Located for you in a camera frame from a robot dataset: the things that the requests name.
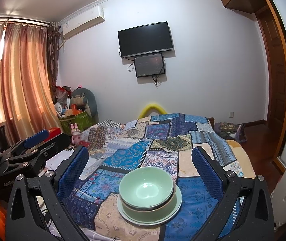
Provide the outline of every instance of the patchwork quilt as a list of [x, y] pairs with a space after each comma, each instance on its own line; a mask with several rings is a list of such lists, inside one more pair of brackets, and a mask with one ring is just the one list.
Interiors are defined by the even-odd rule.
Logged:
[[[111, 120], [81, 133], [89, 161], [63, 204], [88, 238], [101, 241], [190, 241], [212, 213], [212, 198], [192, 163], [202, 146], [225, 170], [243, 172], [228, 143], [208, 119], [179, 113], [120, 124]], [[125, 221], [117, 210], [119, 183], [129, 171], [145, 166], [167, 171], [182, 192], [182, 207], [169, 222], [144, 228]], [[228, 234], [240, 210], [238, 200], [220, 236]]]

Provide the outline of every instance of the small monitor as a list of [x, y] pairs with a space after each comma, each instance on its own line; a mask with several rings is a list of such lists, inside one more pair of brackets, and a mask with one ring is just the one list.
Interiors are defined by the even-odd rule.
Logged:
[[165, 74], [163, 55], [149, 54], [134, 57], [136, 77]]

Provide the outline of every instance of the window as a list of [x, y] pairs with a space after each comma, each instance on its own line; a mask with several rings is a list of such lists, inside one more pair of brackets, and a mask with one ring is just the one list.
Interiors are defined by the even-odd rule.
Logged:
[[0, 60], [2, 59], [2, 55], [3, 55], [3, 53], [4, 53], [5, 33], [6, 33], [6, 27], [4, 27], [3, 35], [2, 35], [2, 37], [1, 37], [1, 43], [0, 43]]

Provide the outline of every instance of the air conditioner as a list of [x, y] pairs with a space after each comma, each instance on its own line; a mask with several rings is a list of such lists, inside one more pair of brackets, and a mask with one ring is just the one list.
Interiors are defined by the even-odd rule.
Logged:
[[104, 21], [104, 13], [101, 6], [88, 9], [62, 24], [64, 40]]

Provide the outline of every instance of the ceramic bowl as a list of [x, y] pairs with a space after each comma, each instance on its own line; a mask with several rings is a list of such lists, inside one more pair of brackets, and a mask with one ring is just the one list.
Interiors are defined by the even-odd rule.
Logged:
[[129, 204], [127, 204], [126, 202], [124, 202], [124, 200], [122, 199], [121, 195], [119, 196], [120, 201], [123, 204], [123, 207], [125, 207], [126, 209], [132, 210], [134, 212], [142, 212], [142, 213], [147, 213], [147, 212], [154, 212], [157, 210], [160, 210], [162, 208], [164, 208], [166, 205], [168, 205], [174, 198], [175, 198], [175, 191], [176, 191], [176, 187], [175, 187], [175, 183], [173, 182], [173, 192], [172, 195], [170, 195], [170, 197], [162, 204], [152, 207], [152, 208], [137, 208], [137, 207], [132, 207]]
[[157, 211], [148, 211], [147, 213], [133, 211], [125, 207], [119, 197], [117, 200], [118, 211], [127, 221], [136, 225], [153, 226], [167, 222], [176, 215], [182, 204], [181, 191], [178, 186], [175, 185], [175, 187], [176, 192], [173, 199]]
[[142, 167], [127, 173], [119, 184], [119, 194], [130, 207], [153, 209], [172, 195], [174, 184], [165, 170]]

